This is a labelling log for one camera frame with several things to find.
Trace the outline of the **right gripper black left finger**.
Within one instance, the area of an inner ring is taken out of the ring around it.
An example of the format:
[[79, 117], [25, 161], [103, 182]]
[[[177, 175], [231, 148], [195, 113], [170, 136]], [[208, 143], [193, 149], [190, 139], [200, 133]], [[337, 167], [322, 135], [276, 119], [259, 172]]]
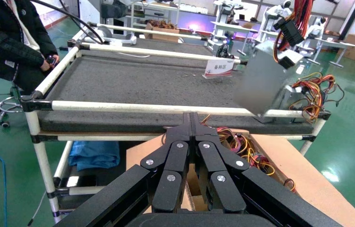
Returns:
[[191, 114], [183, 114], [183, 123], [167, 129], [165, 143], [144, 157], [140, 166], [150, 171], [153, 213], [175, 213], [180, 209], [190, 162]]

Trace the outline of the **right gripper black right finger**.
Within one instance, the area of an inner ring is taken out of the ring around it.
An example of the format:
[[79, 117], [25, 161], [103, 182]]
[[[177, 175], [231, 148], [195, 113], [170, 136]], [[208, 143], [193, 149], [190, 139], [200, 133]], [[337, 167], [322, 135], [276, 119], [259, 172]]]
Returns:
[[243, 214], [247, 205], [241, 195], [241, 173], [250, 168], [247, 161], [225, 148], [214, 128], [200, 123], [193, 114], [195, 170], [200, 191], [209, 210]]

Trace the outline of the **person's hand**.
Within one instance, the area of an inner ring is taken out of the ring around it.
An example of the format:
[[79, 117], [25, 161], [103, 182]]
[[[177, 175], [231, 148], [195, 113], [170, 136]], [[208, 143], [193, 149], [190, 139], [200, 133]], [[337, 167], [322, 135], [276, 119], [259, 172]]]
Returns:
[[56, 65], [60, 62], [60, 57], [58, 55], [49, 55], [40, 67], [41, 71], [45, 72], [50, 69], [54, 69]]

